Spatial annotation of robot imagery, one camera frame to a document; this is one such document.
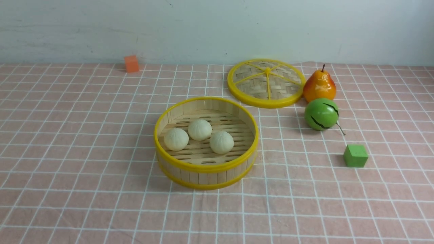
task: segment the bamboo steamer lid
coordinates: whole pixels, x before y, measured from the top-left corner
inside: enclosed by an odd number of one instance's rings
[[[227,83],[231,93],[250,106],[277,109],[296,103],[303,94],[304,75],[290,64],[251,59],[235,65]]]

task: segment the white wall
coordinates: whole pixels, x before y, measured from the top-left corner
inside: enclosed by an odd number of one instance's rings
[[[434,0],[0,0],[0,62],[434,65]]]

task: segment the woven bamboo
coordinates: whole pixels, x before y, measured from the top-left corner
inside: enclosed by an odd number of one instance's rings
[[[234,139],[233,149],[224,155],[214,153],[209,139],[190,139],[185,149],[174,152],[164,145],[171,128],[187,131],[191,121],[207,120],[215,133],[224,130]],[[157,121],[154,132],[157,158],[162,171],[174,182],[197,189],[217,189],[239,181],[256,158],[259,131],[251,114],[226,99],[202,97],[176,104]]]
[[[295,67],[276,60],[253,59],[228,74],[232,94],[242,102],[262,108],[280,108],[302,96],[305,78]]]

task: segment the bamboo steamer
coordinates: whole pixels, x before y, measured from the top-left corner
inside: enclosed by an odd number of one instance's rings
[[[212,133],[230,133],[233,149],[224,155],[213,153],[208,138],[202,142],[190,139],[178,152],[168,150],[164,145],[167,131],[187,131],[196,119],[207,120]],[[188,188],[213,190],[232,185],[249,172],[257,155],[259,130],[253,116],[239,104],[218,97],[197,97],[172,106],[160,116],[154,142],[158,165],[168,178]]]

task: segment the white grid line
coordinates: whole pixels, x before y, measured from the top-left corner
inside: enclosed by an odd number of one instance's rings
[[[380,131],[380,134],[381,134],[381,136],[383,137],[383,139],[386,141],[386,137],[383,135],[383,132],[382,132],[382,131]],[[392,152],[392,150],[391,150],[391,148],[390,148],[390,145],[389,145],[388,143],[386,143],[386,145],[387,145],[387,148],[389,149],[389,151]],[[379,175],[380,175],[380,178],[381,178],[382,181],[384,182],[383,176],[381,175],[380,172],[378,172],[378,173],[379,173]],[[386,190],[387,190],[387,193],[388,193],[389,198],[391,199],[391,195],[390,195],[389,188],[386,187]],[[398,213],[398,211],[397,211],[397,209],[396,209],[396,206],[395,206],[395,204],[394,204],[393,202],[392,202],[392,206],[393,206],[393,209],[394,209],[395,213]],[[398,218],[398,220],[399,220],[399,223],[400,223],[400,225],[401,225],[401,227],[402,227],[402,230],[404,231],[405,237],[408,239],[409,237],[408,237],[408,234],[407,234],[407,230],[405,229],[405,226],[404,226],[404,224],[402,223],[402,220],[401,220],[400,218]],[[378,235],[379,235],[380,237],[382,237],[382,234],[381,234],[381,232],[379,231],[379,229],[378,229]]]

